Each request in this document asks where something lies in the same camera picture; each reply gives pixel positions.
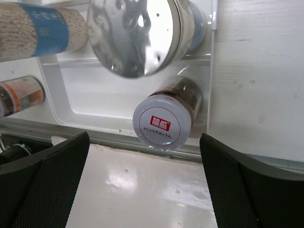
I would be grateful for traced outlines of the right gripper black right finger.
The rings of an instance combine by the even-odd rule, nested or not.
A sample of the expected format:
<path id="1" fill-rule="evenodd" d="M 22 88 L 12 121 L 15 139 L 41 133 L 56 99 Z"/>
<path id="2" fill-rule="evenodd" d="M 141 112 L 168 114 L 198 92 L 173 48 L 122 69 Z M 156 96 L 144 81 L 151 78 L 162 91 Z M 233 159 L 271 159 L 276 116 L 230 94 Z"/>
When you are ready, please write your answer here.
<path id="1" fill-rule="evenodd" d="M 304 176 L 240 153 L 203 133 L 203 168 L 219 228 L 302 228 Z"/>

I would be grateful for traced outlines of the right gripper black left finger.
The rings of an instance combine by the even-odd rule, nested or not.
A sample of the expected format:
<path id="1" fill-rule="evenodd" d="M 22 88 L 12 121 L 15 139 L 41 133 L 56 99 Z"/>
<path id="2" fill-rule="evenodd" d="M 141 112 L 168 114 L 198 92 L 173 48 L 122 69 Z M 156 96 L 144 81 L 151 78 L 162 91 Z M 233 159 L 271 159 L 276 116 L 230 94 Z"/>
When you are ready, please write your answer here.
<path id="1" fill-rule="evenodd" d="M 87 132 L 0 166 L 2 228 L 64 228 L 88 156 Z"/>

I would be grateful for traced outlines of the white lid spice jar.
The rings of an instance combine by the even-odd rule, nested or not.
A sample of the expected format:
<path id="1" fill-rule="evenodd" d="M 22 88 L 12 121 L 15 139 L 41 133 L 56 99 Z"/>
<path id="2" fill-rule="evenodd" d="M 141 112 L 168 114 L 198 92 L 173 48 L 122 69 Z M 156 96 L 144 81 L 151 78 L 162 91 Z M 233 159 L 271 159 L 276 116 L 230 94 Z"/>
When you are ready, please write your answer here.
<path id="1" fill-rule="evenodd" d="M 194 80 L 175 76 L 136 107 L 133 129 L 154 150 L 178 149 L 190 135 L 202 100 L 201 89 Z"/>
<path id="2" fill-rule="evenodd" d="M 0 83 L 0 116 L 7 117 L 43 103 L 46 93 L 33 76 L 23 76 Z"/>

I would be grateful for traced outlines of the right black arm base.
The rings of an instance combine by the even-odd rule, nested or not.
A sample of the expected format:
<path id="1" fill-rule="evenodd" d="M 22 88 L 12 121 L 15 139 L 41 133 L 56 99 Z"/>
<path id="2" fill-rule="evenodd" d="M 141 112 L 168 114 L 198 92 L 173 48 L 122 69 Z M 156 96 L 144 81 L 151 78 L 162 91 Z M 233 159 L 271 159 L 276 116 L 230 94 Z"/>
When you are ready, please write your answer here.
<path id="1" fill-rule="evenodd" d="M 0 135 L 0 164 L 28 157 L 52 147 L 52 143 L 8 134 Z"/>

